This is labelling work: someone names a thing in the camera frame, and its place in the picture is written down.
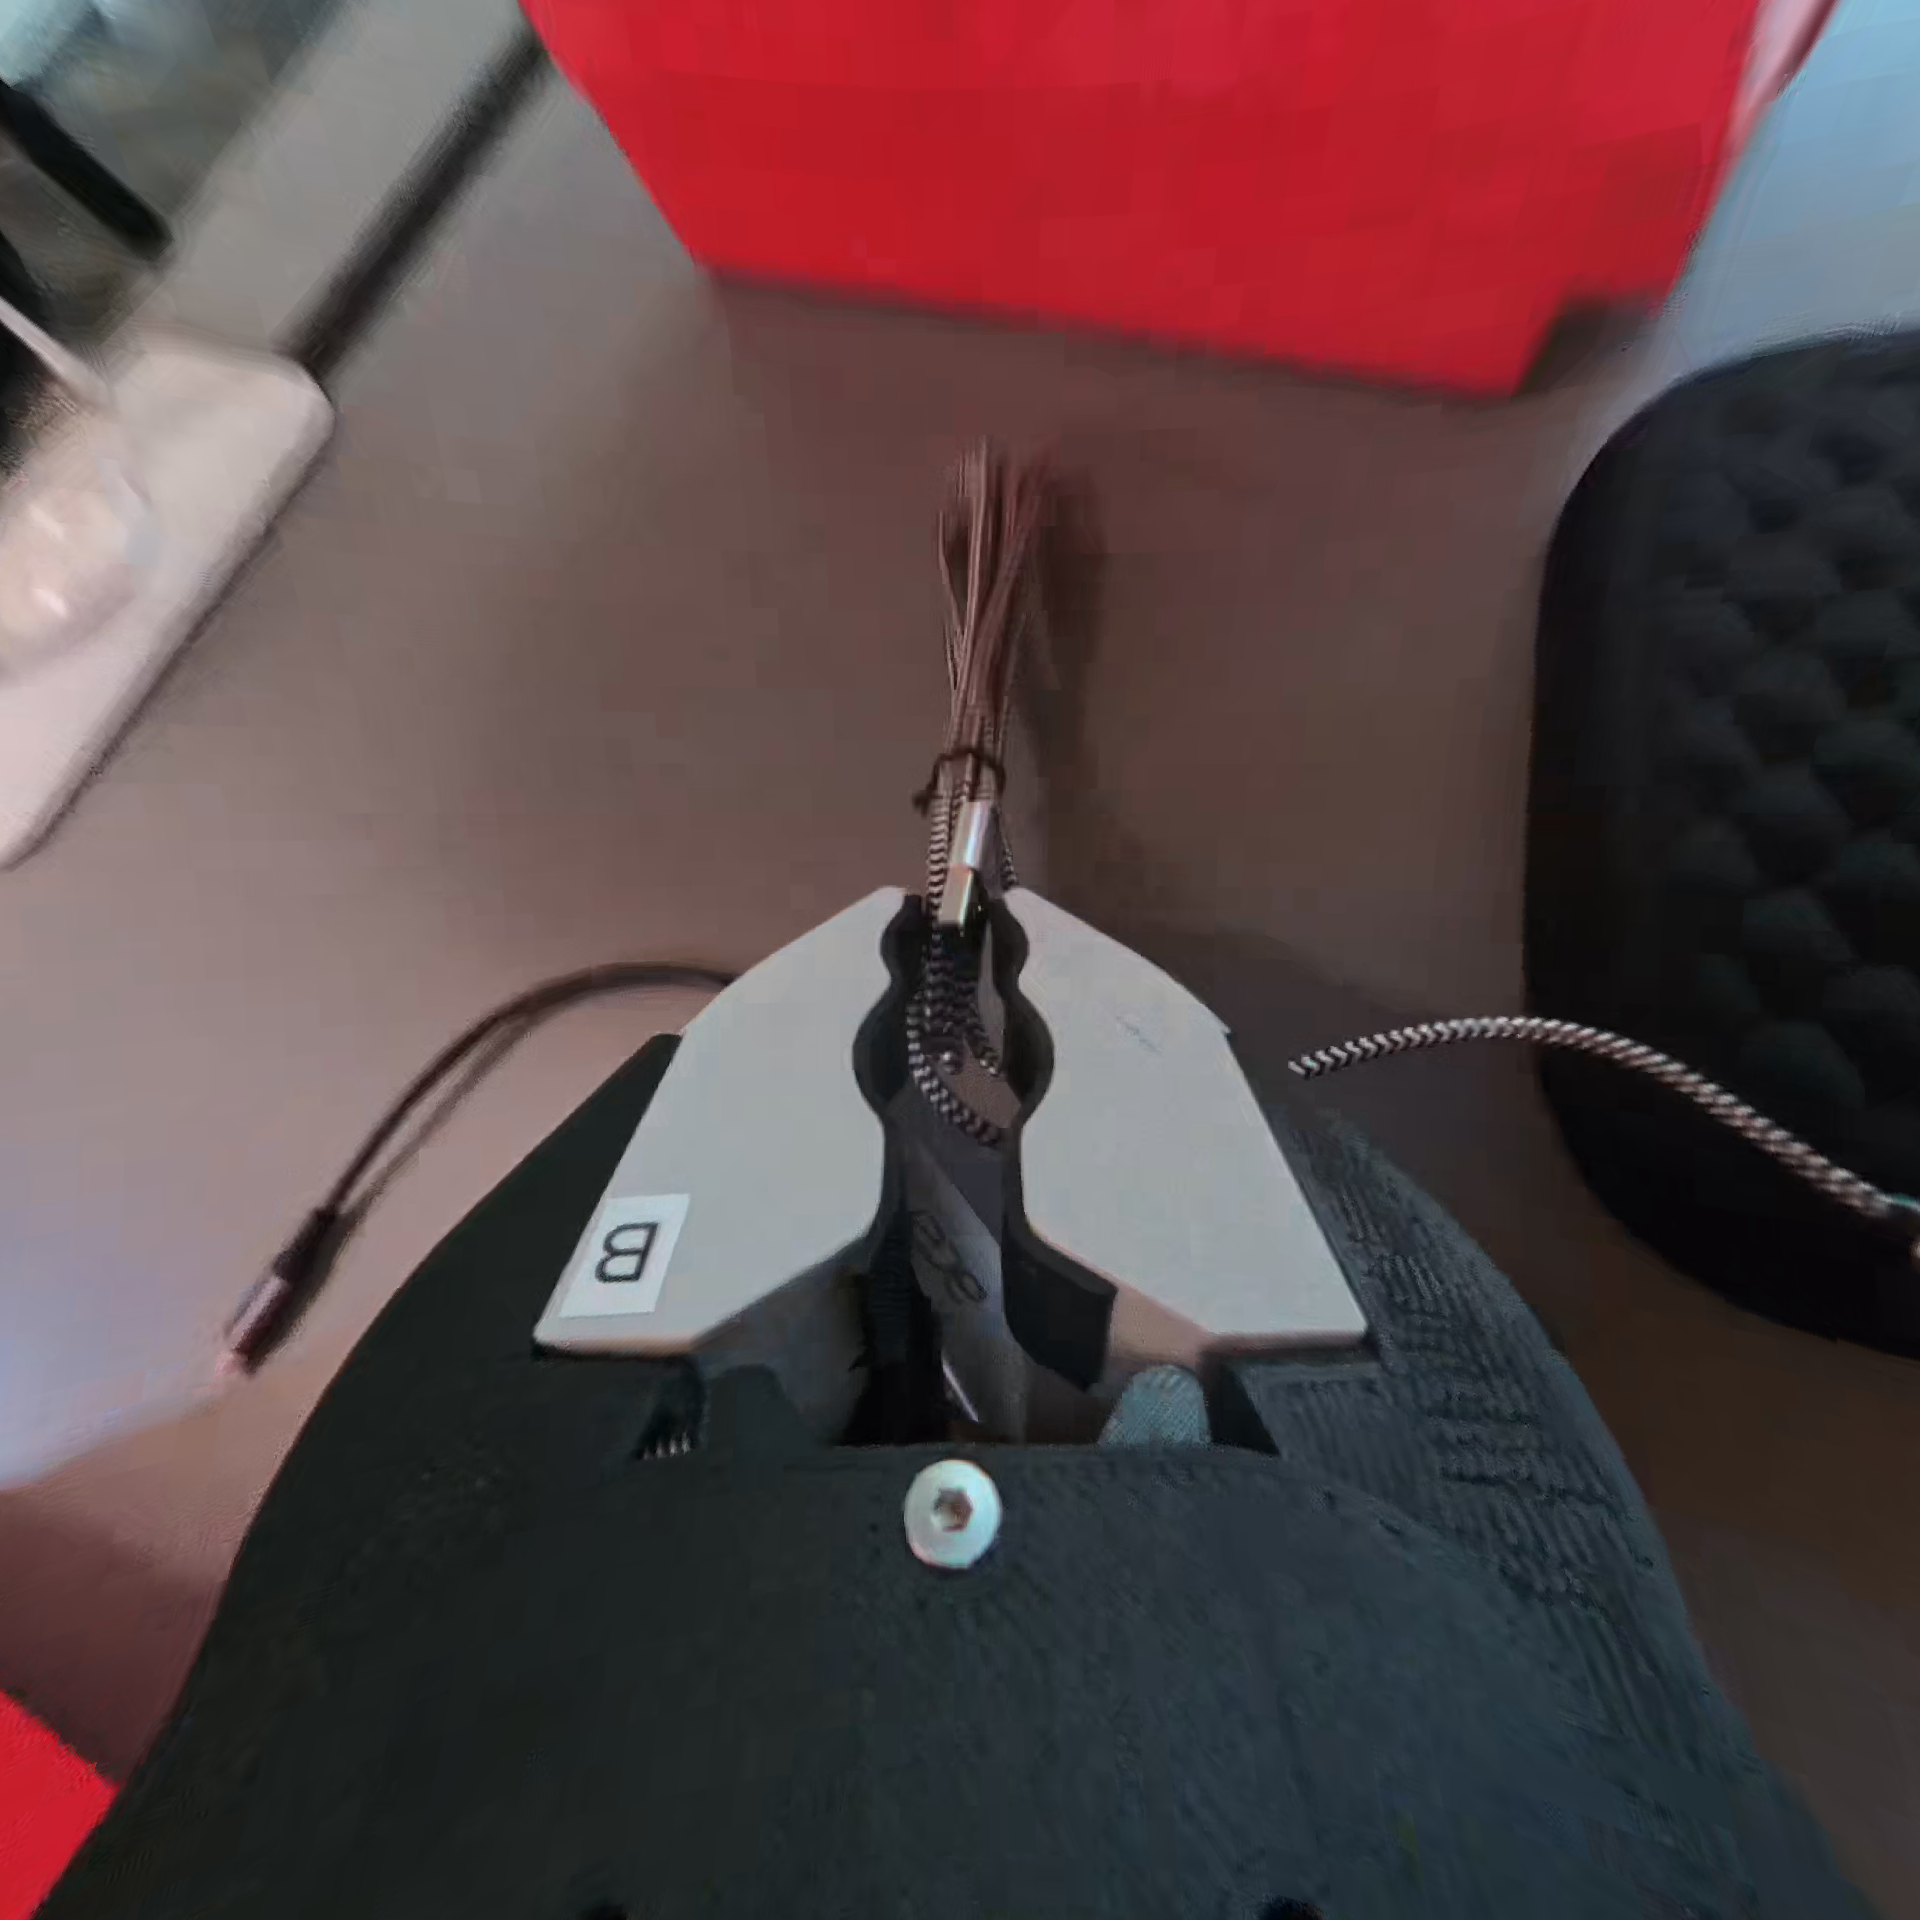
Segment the red box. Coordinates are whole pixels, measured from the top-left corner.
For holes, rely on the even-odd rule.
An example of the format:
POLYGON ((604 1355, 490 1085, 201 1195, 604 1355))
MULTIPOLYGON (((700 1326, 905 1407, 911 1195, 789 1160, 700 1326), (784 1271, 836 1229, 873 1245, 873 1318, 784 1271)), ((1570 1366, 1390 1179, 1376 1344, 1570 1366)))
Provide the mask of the red box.
POLYGON ((1832 3, 528 3, 709 272, 1508 397, 1832 3))

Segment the red flat object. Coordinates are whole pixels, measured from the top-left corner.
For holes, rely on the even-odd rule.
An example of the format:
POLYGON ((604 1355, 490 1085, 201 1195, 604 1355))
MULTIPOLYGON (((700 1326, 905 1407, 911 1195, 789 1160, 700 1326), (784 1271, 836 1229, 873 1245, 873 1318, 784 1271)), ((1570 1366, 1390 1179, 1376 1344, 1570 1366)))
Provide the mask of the red flat object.
POLYGON ((114 1797, 114 1783, 2 1694, 2 1917, 36 1913, 114 1797))

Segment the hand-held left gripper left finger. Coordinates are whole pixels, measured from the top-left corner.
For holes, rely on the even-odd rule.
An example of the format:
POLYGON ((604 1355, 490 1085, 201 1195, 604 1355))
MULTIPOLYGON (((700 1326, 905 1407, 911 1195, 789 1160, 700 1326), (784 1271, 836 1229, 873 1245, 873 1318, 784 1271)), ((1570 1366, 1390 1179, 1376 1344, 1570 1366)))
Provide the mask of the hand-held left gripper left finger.
POLYGON ((905 908, 890 884, 856 899, 681 1028, 535 1323, 541 1350, 856 1365, 855 1272, 889 1181, 856 1041, 905 908))

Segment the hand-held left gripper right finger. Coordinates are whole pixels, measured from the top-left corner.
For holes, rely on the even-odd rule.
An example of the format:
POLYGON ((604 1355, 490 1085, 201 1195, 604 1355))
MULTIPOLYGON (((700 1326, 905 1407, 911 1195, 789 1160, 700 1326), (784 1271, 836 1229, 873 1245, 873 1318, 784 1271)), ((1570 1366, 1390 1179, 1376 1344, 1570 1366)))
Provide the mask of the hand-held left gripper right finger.
POLYGON ((1231 1046, 1185 985, 1040 893, 992 908, 1015 1124, 1005 1326, 1109 1397, 1144 1369, 1353 1355, 1360 1297, 1231 1046))

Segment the black quilted cushion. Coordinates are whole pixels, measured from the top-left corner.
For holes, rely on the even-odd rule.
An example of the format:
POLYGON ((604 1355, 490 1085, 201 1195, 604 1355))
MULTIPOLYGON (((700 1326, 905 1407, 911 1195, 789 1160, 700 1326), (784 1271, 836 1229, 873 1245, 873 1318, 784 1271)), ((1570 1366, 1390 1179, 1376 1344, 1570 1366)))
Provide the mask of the black quilted cushion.
POLYGON ((1638 412, 1542 571, 1524 1004, 1917 1181, 1917 340, 1638 412))

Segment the white stand base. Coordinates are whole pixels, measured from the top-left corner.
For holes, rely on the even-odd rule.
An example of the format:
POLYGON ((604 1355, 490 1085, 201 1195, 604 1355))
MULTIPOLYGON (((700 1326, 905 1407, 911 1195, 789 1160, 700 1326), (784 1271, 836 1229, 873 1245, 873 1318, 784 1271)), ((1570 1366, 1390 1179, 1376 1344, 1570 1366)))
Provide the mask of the white stand base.
POLYGON ((153 332, 4 479, 2 864, 104 768, 319 460, 333 407, 296 361, 153 332))

